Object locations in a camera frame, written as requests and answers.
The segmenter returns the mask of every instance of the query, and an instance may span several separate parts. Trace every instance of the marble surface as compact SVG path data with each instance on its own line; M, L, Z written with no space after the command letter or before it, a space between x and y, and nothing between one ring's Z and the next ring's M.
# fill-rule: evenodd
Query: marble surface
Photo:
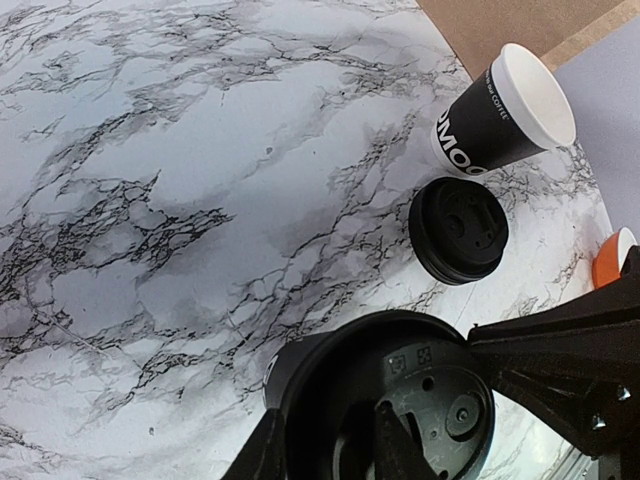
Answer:
M4 0L0 45L3 479L216 479L287 340L591 288L611 227L578 146L483 179L511 227L492 276L413 256L428 132L469 83L413 0ZM569 448L497 414L484 478Z

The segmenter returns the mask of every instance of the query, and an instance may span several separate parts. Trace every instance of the gray wall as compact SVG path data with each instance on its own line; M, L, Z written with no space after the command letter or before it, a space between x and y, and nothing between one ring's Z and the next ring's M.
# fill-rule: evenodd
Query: gray wall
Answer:
M640 17L556 72L613 228L640 238Z

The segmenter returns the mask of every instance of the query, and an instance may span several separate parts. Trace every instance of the black mount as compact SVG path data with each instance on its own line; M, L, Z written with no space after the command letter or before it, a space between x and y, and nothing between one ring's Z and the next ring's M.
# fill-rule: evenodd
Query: black mount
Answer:
M640 247L620 280L552 310L471 330L487 384L581 452L601 480L640 479ZM376 480L438 478L393 408L376 408ZM284 421L268 410L224 480L284 480Z

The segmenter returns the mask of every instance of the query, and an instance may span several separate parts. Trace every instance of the black plastic lid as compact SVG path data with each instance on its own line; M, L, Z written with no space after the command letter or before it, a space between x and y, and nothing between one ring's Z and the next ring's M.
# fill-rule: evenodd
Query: black plastic lid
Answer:
M485 187L439 178L413 199L409 235L418 260L433 277L462 285L498 267L509 227L500 203Z

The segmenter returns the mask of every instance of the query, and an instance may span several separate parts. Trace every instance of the white cup rim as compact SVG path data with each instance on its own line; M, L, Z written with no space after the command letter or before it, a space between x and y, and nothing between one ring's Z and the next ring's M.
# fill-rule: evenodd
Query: white cup rim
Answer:
M543 149L567 147L575 142L571 105L542 60L522 45L508 43L502 47L494 67L510 87L507 92L499 92L502 100L531 141Z
M627 259L627 255L629 255L629 250L631 247L637 245L636 237L631 230L627 227L623 227L620 229L620 233L618 234L618 271L622 271L622 267L624 266L624 262Z

